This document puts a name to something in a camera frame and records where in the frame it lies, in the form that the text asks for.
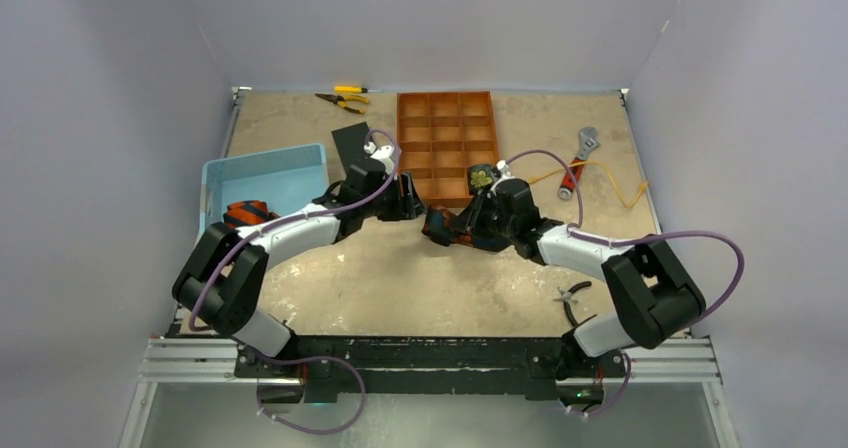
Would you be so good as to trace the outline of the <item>dark orange floral tie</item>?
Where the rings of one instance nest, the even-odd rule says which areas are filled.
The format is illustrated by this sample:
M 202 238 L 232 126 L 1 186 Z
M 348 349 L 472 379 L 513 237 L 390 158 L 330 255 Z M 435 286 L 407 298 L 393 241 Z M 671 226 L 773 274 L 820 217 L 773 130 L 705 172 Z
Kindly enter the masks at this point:
M 431 205 L 428 207 L 422 234 L 430 241 L 440 246 L 462 245 L 457 242 L 459 231 L 457 230 L 457 217 L 460 214 L 455 214 L 448 208 Z M 492 233 L 493 247 L 471 247 L 487 252 L 501 252 L 510 246 L 510 242 L 506 237 Z

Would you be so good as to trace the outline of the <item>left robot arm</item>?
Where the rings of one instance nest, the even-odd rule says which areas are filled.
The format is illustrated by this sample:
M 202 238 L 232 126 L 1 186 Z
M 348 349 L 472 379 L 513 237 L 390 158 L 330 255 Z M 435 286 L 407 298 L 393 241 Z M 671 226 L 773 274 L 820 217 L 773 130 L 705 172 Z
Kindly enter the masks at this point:
M 364 221 L 415 219 L 425 208 L 410 172 L 389 174 L 375 160 L 361 160 L 301 210 L 259 225 L 206 228 L 172 287 L 173 298 L 221 336 L 259 353 L 272 376 L 297 367 L 294 332 L 263 310 L 259 296 L 266 272 L 309 250 L 330 246 L 359 231 Z

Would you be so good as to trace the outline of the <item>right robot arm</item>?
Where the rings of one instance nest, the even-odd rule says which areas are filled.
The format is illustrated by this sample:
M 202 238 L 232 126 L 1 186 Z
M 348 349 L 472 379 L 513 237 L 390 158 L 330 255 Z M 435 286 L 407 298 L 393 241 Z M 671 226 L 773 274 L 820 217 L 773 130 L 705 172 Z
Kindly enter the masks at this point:
M 577 271 L 607 286 L 613 313 L 565 336 L 561 360 L 569 372 L 584 375 L 613 350 L 655 348 L 705 313 L 700 289 L 666 241 L 593 237 L 543 217 L 529 184 L 518 178 L 486 176 L 470 182 L 469 192 L 473 228 L 505 240 L 526 260 Z

